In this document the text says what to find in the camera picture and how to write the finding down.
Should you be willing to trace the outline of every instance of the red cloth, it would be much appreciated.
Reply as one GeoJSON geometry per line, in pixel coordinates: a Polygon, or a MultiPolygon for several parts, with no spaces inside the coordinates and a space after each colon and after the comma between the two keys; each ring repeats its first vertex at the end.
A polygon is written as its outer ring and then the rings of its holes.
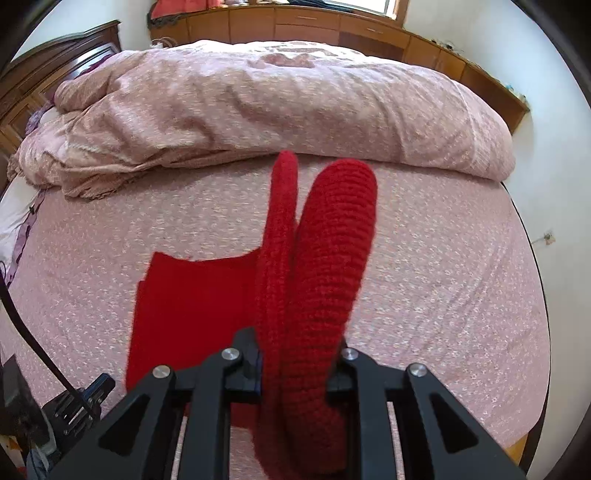
{"type": "Polygon", "coordinates": [[[221,0],[158,0],[152,9],[152,20],[167,15],[188,14],[200,12],[208,8],[219,7],[221,0]]]}
{"type": "Polygon", "coordinates": [[[127,386],[154,365],[184,368],[254,325],[264,359],[253,430],[272,480],[340,473],[341,412],[325,400],[374,237],[377,185],[371,169],[339,160],[318,175],[296,228],[297,159],[282,152],[271,176],[260,251],[208,262],[155,254],[138,288],[127,386]]]}
{"type": "Polygon", "coordinates": [[[200,364],[251,326],[258,250],[193,262],[156,252],[138,285],[125,385],[131,390],[156,365],[200,364]]]}

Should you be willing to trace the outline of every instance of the pink comforter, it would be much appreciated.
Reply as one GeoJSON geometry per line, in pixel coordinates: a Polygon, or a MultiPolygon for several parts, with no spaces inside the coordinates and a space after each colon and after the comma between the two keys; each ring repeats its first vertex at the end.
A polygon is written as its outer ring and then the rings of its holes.
{"type": "Polygon", "coordinates": [[[504,180],[501,119],[433,70],[310,42],[124,51],[64,83],[63,115],[13,166],[34,184],[97,197],[155,166],[203,167],[283,149],[504,180]]]}

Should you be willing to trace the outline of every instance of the wooden headboard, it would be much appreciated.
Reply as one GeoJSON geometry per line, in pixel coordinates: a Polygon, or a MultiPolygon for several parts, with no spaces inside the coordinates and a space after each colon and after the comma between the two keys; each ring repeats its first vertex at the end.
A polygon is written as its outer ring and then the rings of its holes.
{"type": "Polygon", "coordinates": [[[102,58],[121,51],[119,21],[56,38],[13,60],[0,77],[0,190],[6,161],[25,136],[30,116],[57,87],[102,58]]]}

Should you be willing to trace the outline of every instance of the window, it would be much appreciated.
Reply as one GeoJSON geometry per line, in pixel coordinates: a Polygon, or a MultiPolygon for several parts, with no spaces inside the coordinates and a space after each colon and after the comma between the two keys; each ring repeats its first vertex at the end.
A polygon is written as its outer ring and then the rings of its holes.
{"type": "Polygon", "coordinates": [[[335,3],[386,15],[402,26],[408,2],[409,0],[337,0],[335,3]]]}

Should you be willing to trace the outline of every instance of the metal screw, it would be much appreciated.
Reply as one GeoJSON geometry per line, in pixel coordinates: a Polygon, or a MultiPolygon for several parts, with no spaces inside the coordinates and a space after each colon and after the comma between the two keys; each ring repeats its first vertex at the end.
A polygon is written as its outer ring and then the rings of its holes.
{"type": "Polygon", "coordinates": [[[340,354],[345,360],[355,360],[359,356],[359,352],[354,348],[343,348],[340,354]]]}
{"type": "Polygon", "coordinates": [[[235,349],[234,347],[226,348],[222,350],[222,358],[224,360],[235,360],[240,356],[240,350],[235,349]]]}
{"type": "Polygon", "coordinates": [[[159,365],[152,370],[152,375],[156,378],[166,378],[170,375],[170,367],[168,365],[159,365]]]}
{"type": "Polygon", "coordinates": [[[420,378],[427,375],[427,367],[425,367],[423,364],[412,364],[410,367],[408,367],[408,370],[410,371],[411,375],[414,375],[415,377],[420,378]]]}

